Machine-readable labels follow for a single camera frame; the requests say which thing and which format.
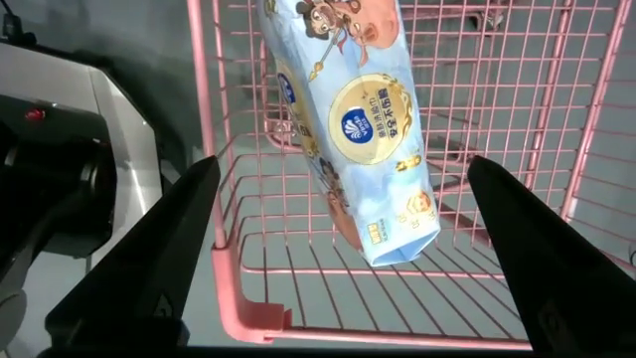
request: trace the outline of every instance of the yellow label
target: yellow label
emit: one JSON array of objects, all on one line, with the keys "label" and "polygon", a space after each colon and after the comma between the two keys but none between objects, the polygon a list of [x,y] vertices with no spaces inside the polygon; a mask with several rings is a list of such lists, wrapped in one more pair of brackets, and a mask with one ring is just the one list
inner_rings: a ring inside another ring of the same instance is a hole
[{"label": "yellow label", "polygon": [[387,234],[387,228],[385,227],[385,221],[380,219],[377,223],[367,225],[367,231],[371,238],[371,244],[378,245],[385,242],[389,235]]},{"label": "yellow label", "polygon": [[370,74],[344,86],[329,111],[329,135],[340,152],[360,164],[389,158],[412,124],[411,96],[389,75]]},{"label": "yellow label", "polygon": [[320,155],[318,144],[314,140],[307,100],[302,87],[298,85],[291,71],[281,62],[276,61],[278,84],[287,104],[287,111],[300,135],[300,144],[310,158]]},{"label": "yellow label", "polygon": [[380,229],[378,228],[378,224],[368,225],[367,230],[369,230],[369,236],[371,237],[371,243],[373,245],[377,245],[382,242],[382,236],[380,236]]}]

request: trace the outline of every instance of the cartoon monkey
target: cartoon monkey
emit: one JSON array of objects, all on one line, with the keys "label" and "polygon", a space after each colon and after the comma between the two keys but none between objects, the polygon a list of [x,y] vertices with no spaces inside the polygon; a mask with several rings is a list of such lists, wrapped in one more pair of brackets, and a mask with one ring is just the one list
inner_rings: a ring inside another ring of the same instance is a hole
[{"label": "cartoon monkey", "polygon": [[348,37],[351,37],[362,50],[359,61],[362,67],[369,60],[367,46],[389,48],[398,38],[400,29],[394,0],[374,0],[373,5],[370,2],[365,2],[364,6],[362,4],[360,0],[304,0],[296,4],[296,12],[303,17],[307,37],[329,40],[331,35],[340,53]]}]

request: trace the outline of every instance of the shopping basket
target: shopping basket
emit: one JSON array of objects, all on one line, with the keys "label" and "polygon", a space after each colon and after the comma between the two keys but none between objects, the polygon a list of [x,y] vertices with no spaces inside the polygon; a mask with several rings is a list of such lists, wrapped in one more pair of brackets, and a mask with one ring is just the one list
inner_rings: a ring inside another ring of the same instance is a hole
[{"label": "shopping basket", "polygon": [[327,214],[256,1],[188,1],[204,149],[225,173],[212,263],[233,339],[529,349],[467,185],[475,155],[634,273],[630,0],[400,2],[442,232],[420,260],[386,268]]}]

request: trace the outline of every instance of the snack package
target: snack package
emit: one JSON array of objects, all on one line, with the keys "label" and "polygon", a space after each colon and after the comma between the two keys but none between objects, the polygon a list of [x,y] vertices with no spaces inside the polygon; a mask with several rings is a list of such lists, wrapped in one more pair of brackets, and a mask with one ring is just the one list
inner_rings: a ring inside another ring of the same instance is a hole
[{"label": "snack package", "polygon": [[398,2],[256,3],[336,227],[373,267],[416,259],[439,218]]}]

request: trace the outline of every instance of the pink wire basket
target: pink wire basket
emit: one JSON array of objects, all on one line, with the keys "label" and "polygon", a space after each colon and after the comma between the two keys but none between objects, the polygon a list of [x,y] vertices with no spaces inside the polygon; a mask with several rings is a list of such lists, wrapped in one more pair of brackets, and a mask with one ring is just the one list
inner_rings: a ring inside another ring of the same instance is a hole
[{"label": "pink wire basket", "polygon": [[188,1],[204,150],[225,173],[212,263],[230,337],[529,349],[467,184],[475,155],[635,272],[631,0],[400,2],[442,232],[386,268],[314,188],[256,1]]}]

